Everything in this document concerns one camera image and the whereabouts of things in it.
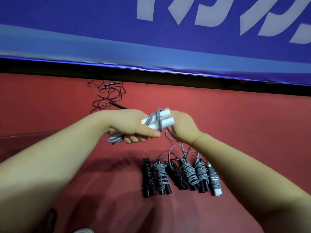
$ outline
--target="hand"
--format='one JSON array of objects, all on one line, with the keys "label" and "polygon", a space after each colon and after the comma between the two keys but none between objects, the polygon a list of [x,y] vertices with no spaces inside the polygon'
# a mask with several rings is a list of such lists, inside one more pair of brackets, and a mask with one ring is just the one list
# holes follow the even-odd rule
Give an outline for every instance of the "hand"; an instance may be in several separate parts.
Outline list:
[{"label": "hand", "polygon": [[140,110],[107,110],[108,134],[125,134],[128,144],[145,142],[149,137],[160,137],[161,133],[142,124],[149,115]]},{"label": "hand", "polygon": [[177,110],[169,110],[175,120],[175,125],[167,127],[171,136],[182,143],[192,145],[193,142],[202,134],[196,127],[189,114]]}]

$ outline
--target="forearm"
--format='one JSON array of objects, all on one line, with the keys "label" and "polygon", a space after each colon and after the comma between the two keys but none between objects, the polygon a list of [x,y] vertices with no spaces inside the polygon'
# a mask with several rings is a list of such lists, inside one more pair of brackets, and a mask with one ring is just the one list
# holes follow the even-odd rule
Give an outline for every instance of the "forearm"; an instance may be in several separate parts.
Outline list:
[{"label": "forearm", "polygon": [[203,133],[192,146],[212,164],[232,194],[254,217],[309,198],[271,168],[208,134]]},{"label": "forearm", "polygon": [[107,132],[105,112],[89,115],[0,164],[0,232],[40,220]]}]

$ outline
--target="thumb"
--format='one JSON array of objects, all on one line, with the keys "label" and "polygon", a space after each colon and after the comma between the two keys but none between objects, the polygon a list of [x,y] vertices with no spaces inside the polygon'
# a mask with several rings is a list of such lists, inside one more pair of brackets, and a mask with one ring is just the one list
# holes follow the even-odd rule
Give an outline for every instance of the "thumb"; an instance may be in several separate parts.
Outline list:
[{"label": "thumb", "polygon": [[136,134],[140,134],[147,137],[160,137],[161,133],[157,130],[154,130],[147,125],[139,124],[135,131]]}]

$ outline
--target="right hand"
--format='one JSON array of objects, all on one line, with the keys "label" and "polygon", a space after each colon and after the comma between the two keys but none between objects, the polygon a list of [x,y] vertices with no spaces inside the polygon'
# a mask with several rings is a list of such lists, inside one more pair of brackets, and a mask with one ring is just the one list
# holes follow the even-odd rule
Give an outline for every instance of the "right hand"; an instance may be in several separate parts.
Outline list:
[{"label": "right hand", "polygon": [[202,132],[197,128],[189,114],[177,110],[169,111],[175,120],[175,125],[167,127],[171,136],[179,142],[192,145],[201,136]]}]

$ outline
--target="black trim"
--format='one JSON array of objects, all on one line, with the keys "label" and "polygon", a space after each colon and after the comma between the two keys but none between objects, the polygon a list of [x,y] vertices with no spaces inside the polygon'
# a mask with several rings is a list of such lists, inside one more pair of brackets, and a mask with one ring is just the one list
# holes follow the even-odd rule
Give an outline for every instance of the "black trim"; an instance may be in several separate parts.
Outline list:
[{"label": "black trim", "polygon": [[5,58],[0,58],[0,72],[311,96],[311,87],[308,86]]}]

